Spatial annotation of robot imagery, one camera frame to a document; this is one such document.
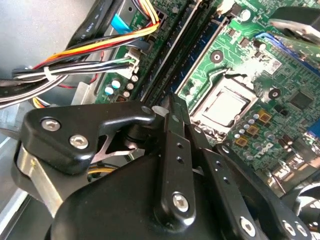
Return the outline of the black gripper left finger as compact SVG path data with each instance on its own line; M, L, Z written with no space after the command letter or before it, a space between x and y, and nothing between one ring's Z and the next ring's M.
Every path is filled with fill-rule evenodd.
M85 185L89 166L106 158L103 154L118 131L148 126L158 114L140 101L71 105L34 109L20 130L14 164L30 195L39 195L52 216L63 202ZM165 223L191 225L196 217L191 179L190 142L185 124L190 116L185 100L172 94L164 115L165 144L161 159L162 180L159 213Z

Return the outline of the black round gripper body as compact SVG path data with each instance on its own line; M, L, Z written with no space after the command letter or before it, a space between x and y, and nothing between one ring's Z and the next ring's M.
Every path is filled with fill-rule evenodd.
M219 153L142 156L76 190L53 240L235 240L238 187Z

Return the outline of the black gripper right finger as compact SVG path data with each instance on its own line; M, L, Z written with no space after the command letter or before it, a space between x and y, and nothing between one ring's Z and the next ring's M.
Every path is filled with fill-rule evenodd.
M211 146L177 97L192 164L200 167L226 240L310 240L307 226L223 143Z

